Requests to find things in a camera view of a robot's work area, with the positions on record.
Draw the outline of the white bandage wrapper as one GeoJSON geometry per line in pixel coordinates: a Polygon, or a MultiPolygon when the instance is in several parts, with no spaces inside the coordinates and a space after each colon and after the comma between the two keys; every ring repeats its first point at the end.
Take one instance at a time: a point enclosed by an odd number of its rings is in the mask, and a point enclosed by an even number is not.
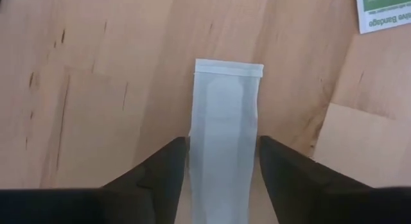
{"type": "Polygon", "coordinates": [[[195,61],[189,177],[192,224],[248,224],[262,64],[195,61]]]}

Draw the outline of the green printed bandage wrapper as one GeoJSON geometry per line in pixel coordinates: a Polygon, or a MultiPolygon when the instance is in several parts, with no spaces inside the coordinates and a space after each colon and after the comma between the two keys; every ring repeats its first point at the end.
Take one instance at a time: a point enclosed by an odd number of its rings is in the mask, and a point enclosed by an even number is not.
{"type": "Polygon", "coordinates": [[[411,0],[356,0],[360,34],[411,24],[411,0]]]}

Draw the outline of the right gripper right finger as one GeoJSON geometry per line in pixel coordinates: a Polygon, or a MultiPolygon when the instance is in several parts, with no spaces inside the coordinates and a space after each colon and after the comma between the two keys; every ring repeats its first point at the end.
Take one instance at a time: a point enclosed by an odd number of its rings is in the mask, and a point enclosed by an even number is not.
{"type": "Polygon", "coordinates": [[[259,165],[279,224],[308,224],[327,191],[370,188],[270,136],[259,137],[259,165]]]}

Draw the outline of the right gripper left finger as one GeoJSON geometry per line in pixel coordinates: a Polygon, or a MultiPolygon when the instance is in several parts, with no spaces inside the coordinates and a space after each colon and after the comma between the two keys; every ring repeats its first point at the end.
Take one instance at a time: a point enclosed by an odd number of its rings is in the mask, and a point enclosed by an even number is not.
{"type": "Polygon", "coordinates": [[[108,224],[174,224],[184,180],[187,144],[178,137],[104,185],[108,224]]]}

